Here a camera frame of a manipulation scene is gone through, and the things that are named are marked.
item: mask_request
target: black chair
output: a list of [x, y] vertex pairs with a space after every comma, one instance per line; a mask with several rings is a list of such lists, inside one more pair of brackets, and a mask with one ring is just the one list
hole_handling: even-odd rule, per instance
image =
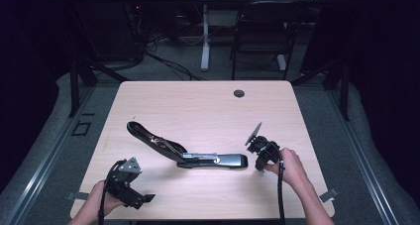
[[283, 80], [286, 79], [296, 33], [306, 15], [306, 8], [295, 1], [254, 1], [239, 12], [236, 34], [231, 50], [232, 79], [236, 71], [256, 71], [237, 68], [237, 54], [287, 56]]

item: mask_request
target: wooden table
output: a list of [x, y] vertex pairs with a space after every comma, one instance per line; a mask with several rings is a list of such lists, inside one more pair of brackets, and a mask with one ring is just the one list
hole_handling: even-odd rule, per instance
[[[245, 92], [242, 98], [234, 91]], [[180, 169], [134, 138], [126, 129], [137, 121], [155, 135], [181, 144], [191, 153], [244, 154], [246, 169]], [[245, 142], [259, 122], [259, 135], [302, 160], [318, 194], [326, 192], [293, 89], [287, 81], [138, 81], [124, 82], [99, 138], [81, 192], [106, 177], [117, 161], [136, 157], [143, 173], [132, 189], [156, 197], [139, 210], [119, 207], [107, 219], [211, 220], [277, 219], [277, 176], [255, 169], [257, 155]], [[286, 218], [304, 217], [300, 200], [283, 183]], [[79, 210], [76, 200], [71, 216]], [[331, 201], [324, 207], [332, 216]]]

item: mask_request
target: dark background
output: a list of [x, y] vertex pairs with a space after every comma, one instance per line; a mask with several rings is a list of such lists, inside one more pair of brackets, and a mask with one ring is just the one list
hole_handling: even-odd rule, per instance
[[[321, 10], [302, 71], [348, 57], [351, 83], [360, 91], [374, 143], [419, 205], [420, 2], [366, 1], [351, 9]], [[2, 190], [53, 110], [56, 80], [69, 71], [76, 55], [96, 58], [98, 50], [86, 33], [75, 31], [66, 6], [49, 0], [1, 0], [0, 5]], [[86, 14], [76, 17], [89, 19]], [[103, 14], [91, 18], [106, 20]], [[117, 17], [122, 25], [114, 30], [119, 34], [104, 38], [125, 36], [129, 44], [118, 53], [110, 46], [101, 54], [136, 56], [136, 41], [125, 32], [127, 20]]]

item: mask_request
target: chair backrest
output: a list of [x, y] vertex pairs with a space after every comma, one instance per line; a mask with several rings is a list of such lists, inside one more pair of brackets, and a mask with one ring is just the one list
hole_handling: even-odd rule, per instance
[[253, 1], [238, 13], [237, 21], [301, 23], [306, 7], [296, 1]]

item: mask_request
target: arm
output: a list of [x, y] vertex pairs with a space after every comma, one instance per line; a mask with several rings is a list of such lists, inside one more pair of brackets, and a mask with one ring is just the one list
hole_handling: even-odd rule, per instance
[[[283, 171], [283, 180], [293, 188], [302, 202], [308, 225], [334, 224], [333, 220], [322, 206], [299, 156], [297, 156], [293, 150], [289, 149], [282, 149], [281, 156], [285, 167], [285, 170]], [[276, 165], [267, 165], [265, 169], [278, 175], [278, 163]]]
[[[104, 181], [95, 184], [86, 201], [68, 225], [88, 225], [98, 220], [98, 210], [101, 204]], [[114, 208], [124, 205], [122, 201], [108, 192], [105, 195], [104, 213], [108, 215]]]

